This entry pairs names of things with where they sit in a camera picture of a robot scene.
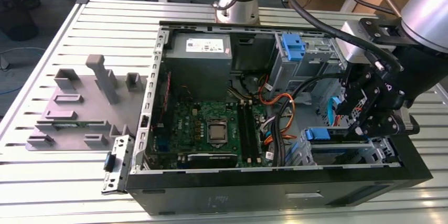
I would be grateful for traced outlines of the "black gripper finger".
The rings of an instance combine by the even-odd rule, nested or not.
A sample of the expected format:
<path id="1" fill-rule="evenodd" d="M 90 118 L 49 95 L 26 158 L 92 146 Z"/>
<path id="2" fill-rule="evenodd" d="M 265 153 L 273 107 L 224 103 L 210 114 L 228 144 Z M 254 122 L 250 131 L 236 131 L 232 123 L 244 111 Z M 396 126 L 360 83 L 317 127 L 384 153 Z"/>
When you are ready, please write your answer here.
<path id="1" fill-rule="evenodd" d="M 356 121 L 348 127 L 344 137 L 380 136 L 378 127 L 385 120 L 385 112 L 378 107 L 381 96 L 380 79 L 365 65 L 348 65 L 341 79 L 342 102 L 337 106 L 338 115 L 350 115 L 357 103 L 365 99 Z"/>
<path id="2" fill-rule="evenodd" d="M 392 135 L 413 135 L 420 132 L 420 125 L 409 114 L 408 108 L 400 108 L 385 114 L 362 114 L 353 123 L 353 133 L 366 138 Z"/>

